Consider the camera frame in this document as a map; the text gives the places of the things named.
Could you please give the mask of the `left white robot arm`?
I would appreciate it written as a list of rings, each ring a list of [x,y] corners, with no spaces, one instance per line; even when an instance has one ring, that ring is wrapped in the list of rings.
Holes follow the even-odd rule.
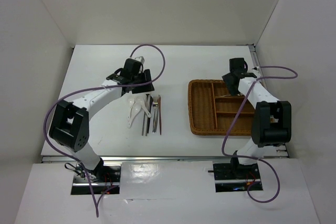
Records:
[[[149,69],[144,69],[144,57],[128,58],[122,68],[106,77],[102,89],[94,90],[73,101],[62,100],[56,105],[49,129],[49,137],[68,149],[86,168],[85,175],[97,182],[113,169],[104,166],[89,144],[89,122],[91,118],[110,102],[126,93],[154,91],[153,84],[140,87],[116,87],[115,84],[141,84],[151,81]]]

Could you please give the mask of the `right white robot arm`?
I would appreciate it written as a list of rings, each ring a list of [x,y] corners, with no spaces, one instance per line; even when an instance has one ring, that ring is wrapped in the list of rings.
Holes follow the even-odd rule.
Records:
[[[264,156],[266,146],[279,146],[291,140],[291,104],[270,94],[256,72],[256,68],[248,72],[243,58],[232,58],[229,60],[229,73],[222,76],[230,95],[242,94],[245,97],[227,133],[236,124],[246,102],[255,109],[251,138],[230,159],[229,172],[235,178],[242,177]]]

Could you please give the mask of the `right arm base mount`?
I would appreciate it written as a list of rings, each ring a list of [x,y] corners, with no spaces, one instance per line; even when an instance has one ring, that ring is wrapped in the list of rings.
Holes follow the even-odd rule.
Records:
[[[207,172],[214,177],[217,193],[246,191],[249,186],[250,191],[263,190],[257,164],[247,168],[233,168],[229,163],[214,163]]]

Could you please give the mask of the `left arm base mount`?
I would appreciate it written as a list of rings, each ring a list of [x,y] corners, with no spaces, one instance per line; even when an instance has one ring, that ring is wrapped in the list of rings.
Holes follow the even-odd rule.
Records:
[[[89,182],[91,182],[95,195],[100,195],[107,189],[109,190],[107,194],[119,194],[120,192],[121,164],[110,166],[110,170],[101,178],[91,173],[88,173],[89,177],[87,177],[79,164],[65,163],[64,167],[74,173],[71,195],[90,195]]]

